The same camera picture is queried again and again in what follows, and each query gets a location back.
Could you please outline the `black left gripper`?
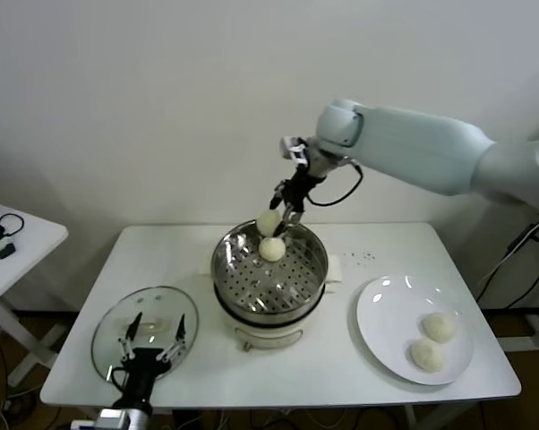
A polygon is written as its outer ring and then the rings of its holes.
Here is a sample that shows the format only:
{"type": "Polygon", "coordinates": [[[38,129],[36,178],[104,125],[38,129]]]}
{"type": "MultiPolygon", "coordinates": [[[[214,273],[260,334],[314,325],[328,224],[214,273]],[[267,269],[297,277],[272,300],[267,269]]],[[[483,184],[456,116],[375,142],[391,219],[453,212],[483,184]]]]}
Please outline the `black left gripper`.
{"type": "Polygon", "coordinates": [[[118,339],[122,351],[121,370],[125,372],[125,383],[121,389],[121,397],[116,401],[117,407],[150,407],[150,397],[155,381],[171,370],[171,361],[178,359],[186,351],[185,314],[179,320],[175,340],[163,348],[136,348],[133,341],[136,337],[142,312],[139,312],[128,325],[125,335],[118,339]]]}

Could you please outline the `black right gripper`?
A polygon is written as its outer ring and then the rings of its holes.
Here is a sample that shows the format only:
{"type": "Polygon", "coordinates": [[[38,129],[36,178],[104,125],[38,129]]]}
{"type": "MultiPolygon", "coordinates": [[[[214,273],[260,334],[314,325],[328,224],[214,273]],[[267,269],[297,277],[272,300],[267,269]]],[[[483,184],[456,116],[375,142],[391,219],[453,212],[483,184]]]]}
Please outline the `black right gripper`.
{"type": "Polygon", "coordinates": [[[304,199],[313,188],[324,181],[324,177],[311,176],[308,167],[298,167],[290,179],[281,181],[275,187],[269,209],[275,210],[282,201],[286,205],[281,221],[276,227],[276,237],[282,236],[288,228],[300,222],[304,213],[298,211],[304,211],[304,199]]]}

